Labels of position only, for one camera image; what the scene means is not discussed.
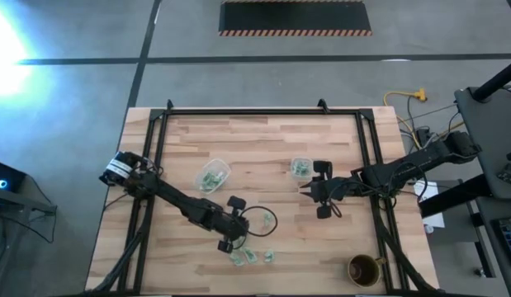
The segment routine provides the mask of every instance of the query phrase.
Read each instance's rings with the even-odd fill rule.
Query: brown mug
[[[368,255],[356,255],[347,266],[347,273],[354,285],[370,287],[380,280],[380,265],[385,264],[385,258],[373,258]]]

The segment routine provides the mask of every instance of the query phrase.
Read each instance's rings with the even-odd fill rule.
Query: concrete floor
[[[0,49],[21,59],[138,58],[153,0],[0,0],[9,27]],[[505,0],[366,0],[371,38],[220,38],[218,0],[163,0],[151,57],[293,54],[486,54],[486,60],[339,63],[151,64],[137,106],[377,106],[388,91],[425,87],[414,116],[453,103],[458,88],[479,85],[509,64],[511,10]],[[0,52],[1,59],[11,47]],[[136,65],[37,65],[5,68],[0,88],[0,161],[31,174],[59,206],[55,243],[26,233],[4,296],[80,292],[85,284],[106,187],[97,179],[116,151]],[[406,99],[390,99],[407,117]],[[418,118],[447,128],[450,108]],[[477,162],[443,165],[430,180],[470,178]],[[480,280],[472,246],[432,246],[443,289],[504,296],[500,279]]]

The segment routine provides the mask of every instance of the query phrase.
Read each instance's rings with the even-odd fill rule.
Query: clear plastic cup
[[[314,172],[314,163],[310,158],[293,158],[290,163],[290,172],[295,179],[309,179]]]
[[[231,173],[228,164],[218,158],[207,163],[198,173],[195,186],[198,191],[204,194],[211,194],[216,191]]]

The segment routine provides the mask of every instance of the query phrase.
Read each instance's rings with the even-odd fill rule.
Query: butcher block tabletop
[[[388,163],[405,155],[392,107],[372,107],[381,152]],[[142,154],[150,108],[131,108],[125,120],[120,151]],[[154,129],[150,156],[154,157],[160,121]],[[364,121],[369,155],[372,153]],[[247,207],[273,210],[278,227],[265,238],[248,236],[245,247],[258,261],[235,266],[217,250],[220,234],[190,224],[177,208],[157,198],[149,237],[142,294],[157,295],[334,295],[385,293],[383,280],[369,288],[355,286],[347,275],[348,260],[357,254],[378,257],[376,233],[368,197],[345,197],[337,202],[343,217],[317,219],[318,207],[299,194],[305,181],[292,179],[290,162],[296,157],[329,160],[334,176],[348,177],[361,167],[356,120],[350,115],[170,115],[163,146],[162,178],[189,196],[204,197],[195,178],[210,160],[219,158],[232,172],[224,185],[206,198],[223,205],[230,196]],[[112,187],[106,203],[123,193]],[[404,253],[417,271],[438,287],[435,269],[414,196],[397,197],[395,216]],[[98,285],[121,256],[130,220],[132,197],[110,205],[102,216],[88,274],[87,289]],[[265,233],[262,210],[249,211],[250,231]],[[264,261],[272,249],[275,259]],[[131,288],[135,261],[131,262]],[[395,260],[390,254],[395,288],[400,288]]]

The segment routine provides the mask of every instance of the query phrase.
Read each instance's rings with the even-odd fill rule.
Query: yellow and black striped border
[[[224,37],[273,37],[273,36],[371,36],[370,30],[224,30]]]
[[[249,2],[363,2],[363,0],[225,0],[222,3],[249,3]]]

